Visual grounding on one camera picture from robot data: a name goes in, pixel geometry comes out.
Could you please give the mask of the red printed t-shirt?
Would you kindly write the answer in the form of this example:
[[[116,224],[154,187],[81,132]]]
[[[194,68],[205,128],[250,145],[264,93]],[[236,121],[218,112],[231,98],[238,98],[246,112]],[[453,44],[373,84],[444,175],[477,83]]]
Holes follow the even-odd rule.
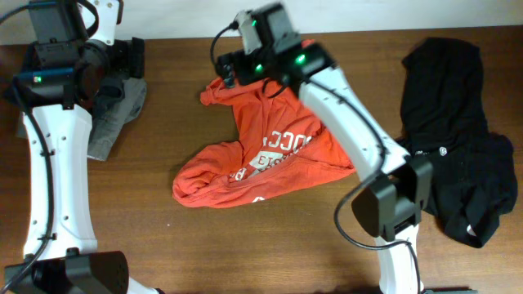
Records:
[[[237,207],[356,171],[322,122],[275,81],[228,88],[216,78],[200,101],[230,106],[239,139],[205,147],[177,173],[172,196],[185,207]]]

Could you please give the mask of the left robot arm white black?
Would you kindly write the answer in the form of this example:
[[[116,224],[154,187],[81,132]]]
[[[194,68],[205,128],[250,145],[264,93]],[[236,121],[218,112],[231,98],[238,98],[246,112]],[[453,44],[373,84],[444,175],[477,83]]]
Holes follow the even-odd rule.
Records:
[[[143,72],[133,43],[114,50],[120,1],[30,1],[36,41],[7,89],[29,142],[31,206],[22,263],[4,269],[15,293],[147,293],[120,251],[99,252],[88,200],[89,107],[111,69]]]

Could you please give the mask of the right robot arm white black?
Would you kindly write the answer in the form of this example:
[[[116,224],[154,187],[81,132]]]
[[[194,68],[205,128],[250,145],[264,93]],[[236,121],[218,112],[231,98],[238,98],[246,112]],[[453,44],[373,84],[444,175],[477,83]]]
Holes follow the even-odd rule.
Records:
[[[433,168],[392,139],[357,98],[342,69],[319,44],[304,46],[280,2],[239,11],[227,27],[240,51],[213,57],[228,87],[270,78],[292,90],[328,128],[360,183],[337,204],[333,220],[349,243],[378,254],[383,293],[425,293],[417,255]]]

